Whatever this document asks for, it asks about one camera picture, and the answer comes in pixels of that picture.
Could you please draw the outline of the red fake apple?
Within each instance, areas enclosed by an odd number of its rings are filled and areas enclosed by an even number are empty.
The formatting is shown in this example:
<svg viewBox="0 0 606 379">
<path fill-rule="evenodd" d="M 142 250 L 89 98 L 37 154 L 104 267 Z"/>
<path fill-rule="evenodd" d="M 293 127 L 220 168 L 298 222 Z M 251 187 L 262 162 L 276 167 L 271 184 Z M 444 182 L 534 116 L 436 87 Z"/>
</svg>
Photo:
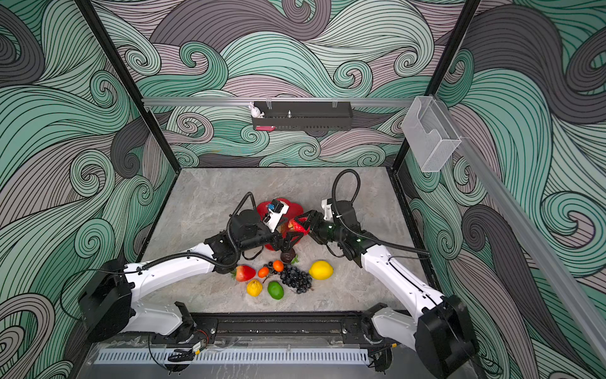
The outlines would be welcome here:
<svg viewBox="0 0 606 379">
<path fill-rule="evenodd" d="M 289 232 L 303 233 L 303 235 L 308 235 L 308 233 L 309 233 L 295 219 L 290 219 L 285 225 L 282 226 L 282 235 L 283 236 L 285 236 Z"/>
</svg>

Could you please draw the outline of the red flower-shaped fruit bowl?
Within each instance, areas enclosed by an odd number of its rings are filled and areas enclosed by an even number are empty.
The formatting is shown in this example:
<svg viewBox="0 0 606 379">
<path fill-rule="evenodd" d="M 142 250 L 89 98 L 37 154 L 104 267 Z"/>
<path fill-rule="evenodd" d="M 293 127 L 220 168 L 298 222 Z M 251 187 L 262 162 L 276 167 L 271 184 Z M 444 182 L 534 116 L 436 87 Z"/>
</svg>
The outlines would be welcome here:
<svg viewBox="0 0 606 379">
<path fill-rule="evenodd" d="M 294 221 L 296 216 L 304 213 L 298 203 L 279 197 L 257 205 L 257 213 L 262 224 L 281 237 L 280 241 L 296 245 L 307 234 L 303 227 Z"/>
</svg>

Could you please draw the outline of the dark maroon fake fruit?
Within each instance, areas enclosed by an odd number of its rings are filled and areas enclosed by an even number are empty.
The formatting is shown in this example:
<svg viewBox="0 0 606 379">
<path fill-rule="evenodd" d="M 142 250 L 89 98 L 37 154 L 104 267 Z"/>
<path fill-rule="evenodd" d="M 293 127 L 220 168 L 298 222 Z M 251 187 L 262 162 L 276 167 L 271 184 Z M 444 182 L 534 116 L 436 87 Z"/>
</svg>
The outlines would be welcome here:
<svg viewBox="0 0 606 379">
<path fill-rule="evenodd" d="M 296 257 L 297 254 L 295 253 L 294 249 L 291 249 L 289 251 L 283 251 L 280 254 L 280 260 L 284 264 L 291 264 Z"/>
</svg>

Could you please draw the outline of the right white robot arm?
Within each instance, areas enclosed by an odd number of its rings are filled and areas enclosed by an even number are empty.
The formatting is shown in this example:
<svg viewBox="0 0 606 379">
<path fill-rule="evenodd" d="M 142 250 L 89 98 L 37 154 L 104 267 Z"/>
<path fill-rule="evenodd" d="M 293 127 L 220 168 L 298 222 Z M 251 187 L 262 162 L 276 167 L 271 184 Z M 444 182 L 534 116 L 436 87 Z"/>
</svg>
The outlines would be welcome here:
<svg viewBox="0 0 606 379">
<path fill-rule="evenodd" d="M 337 243 L 348 259 L 375 276 L 404 305 L 405 314 L 389 307 L 376 311 L 372 327 L 379 336 L 414 350 L 434 377 L 451 376 L 476 355 L 478 341 L 463 301 L 415 276 L 396 260 L 387 243 L 361 229 L 355 218 L 325 218 L 309 211 L 294 223 L 320 245 Z"/>
</svg>

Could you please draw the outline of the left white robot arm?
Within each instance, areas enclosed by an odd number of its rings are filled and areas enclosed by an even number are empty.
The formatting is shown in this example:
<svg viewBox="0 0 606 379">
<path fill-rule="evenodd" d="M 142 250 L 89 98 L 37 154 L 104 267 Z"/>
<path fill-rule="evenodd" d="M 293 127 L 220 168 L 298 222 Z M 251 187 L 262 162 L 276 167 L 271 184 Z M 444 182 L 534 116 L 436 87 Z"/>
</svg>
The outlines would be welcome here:
<svg viewBox="0 0 606 379">
<path fill-rule="evenodd" d="M 123 264 L 111 260 L 85 285 L 78 304 L 88 340 L 108 340 L 119 333 L 152 333 L 174 342 L 188 340 L 195 323 L 183 303 L 162 306 L 142 299 L 191 276 L 235 271 L 241 254 L 268 244 L 279 245 L 279 225 L 287 210 L 270 209 L 260 216 L 254 209 L 233 214 L 225 231 L 177 254 L 153 261 Z"/>
</svg>

